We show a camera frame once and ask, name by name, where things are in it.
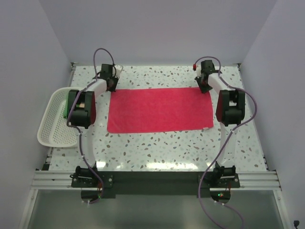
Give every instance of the white wall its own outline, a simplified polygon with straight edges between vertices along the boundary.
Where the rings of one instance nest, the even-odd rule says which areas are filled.
[[[305,219],[305,1],[278,0],[242,63],[257,99],[256,125],[291,219]]]
[[[0,224],[17,228],[46,148],[37,130],[47,102],[66,85],[70,63],[38,0],[0,7]]]
[[[245,58],[276,0],[40,2],[74,62],[92,64],[102,46],[121,64],[191,64],[203,55],[232,64]]]

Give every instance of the pink cloth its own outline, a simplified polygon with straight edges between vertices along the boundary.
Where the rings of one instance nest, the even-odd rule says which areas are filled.
[[[213,127],[210,93],[199,88],[122,89],[111,93],[110,133],[153,133]]]

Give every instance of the plastic basket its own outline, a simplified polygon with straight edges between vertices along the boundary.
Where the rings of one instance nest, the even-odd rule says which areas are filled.
[[[52,94],[37,133],[40,144],[49,147],[77,146],[75,130],[67,127],[67,119],[63,117],[68,93],[72,89],[81,88],[64,87]]]

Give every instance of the terrazzo tabletop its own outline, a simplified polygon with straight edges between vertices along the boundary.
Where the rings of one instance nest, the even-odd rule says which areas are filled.
[[[223,78],[243,87],[237,66],[222,68]],[[198,87],[192,66],[124,66],[117,89]],[[71,86],[85,87],[94,77],[93,66],[77,66]],[[218,95],[210,91],[213,111]],[[104,171],[205,171],[219,152],[220,125],[195,131],[148,134],[107,132],[110,92],[97,99],[93,150]],[[250,117],[246,100],[245,119]],[[263,151],[253,122],[239,128],[235,148],[237,171],[266,171]],[[53,148],[49,170],[75,170],[81,161],[77,148]]]

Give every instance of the white table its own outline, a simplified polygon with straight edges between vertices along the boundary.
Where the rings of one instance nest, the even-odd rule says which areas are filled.
[[[243,87],[237,66],[222,68],[223,78]],[[72,86],[85,87],[94,77],[93,66],[77,66]],[[117,89],[197,87],[191,66],[125,66]],[[218,95],[210,91],[214,112]],[[204,171],[219,152],[220,125],[206,130],[149,134],[107,132],[110,92],[97,102],[93,150],[104,171]],[[246,100],[245,119],[250,116]],[[54,148],[49,170],[73,171],[80,162],[77,148]],[[239,129],[235,150],[237,171],[266,171],[263,151],[253,122]]]

